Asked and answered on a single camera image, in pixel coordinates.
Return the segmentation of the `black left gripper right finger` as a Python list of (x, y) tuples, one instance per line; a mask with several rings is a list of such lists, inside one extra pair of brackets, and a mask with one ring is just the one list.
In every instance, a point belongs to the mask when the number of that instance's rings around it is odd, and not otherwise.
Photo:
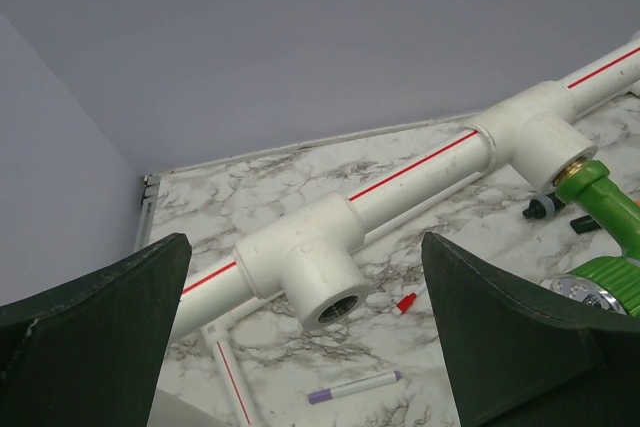
[(422, 264), (463, 426), (636, 426), (639, 321), (428, 232)]

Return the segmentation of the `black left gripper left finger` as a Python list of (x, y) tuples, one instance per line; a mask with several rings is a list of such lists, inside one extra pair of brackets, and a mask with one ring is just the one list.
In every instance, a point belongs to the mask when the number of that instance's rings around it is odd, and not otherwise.
[(174, 233), (2, 306), (2, 425), (146, 425), (191, 252)]

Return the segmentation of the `green water faucet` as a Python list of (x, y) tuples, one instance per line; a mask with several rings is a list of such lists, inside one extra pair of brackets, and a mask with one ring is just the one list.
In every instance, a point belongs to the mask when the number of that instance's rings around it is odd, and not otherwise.
[(598, 160), (579, 159), (554, 181), (566, 204), (578, 204), (620, 247), (552, 278), (548, 289), (579, 303), (639, 316), (639, 205), (609, 178)]

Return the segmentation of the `white PVC pipe frame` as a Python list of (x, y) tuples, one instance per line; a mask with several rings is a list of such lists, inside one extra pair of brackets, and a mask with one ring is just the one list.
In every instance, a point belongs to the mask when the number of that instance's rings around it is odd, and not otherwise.
[(307, 330), (344, 318), (369, 292), (352, 257), (367, 234), (506, 164), (534, 188), (550, 188), (571, 162), (594, 154), (575, 121), (638, 80), (639, 43), (632, 40), (561, 80), (492, 106), (444, 144), (354, 192), (330, 193), (283, 216), (187, 280), (171, 339), (249, 301), (278, 295), (287, 298)]

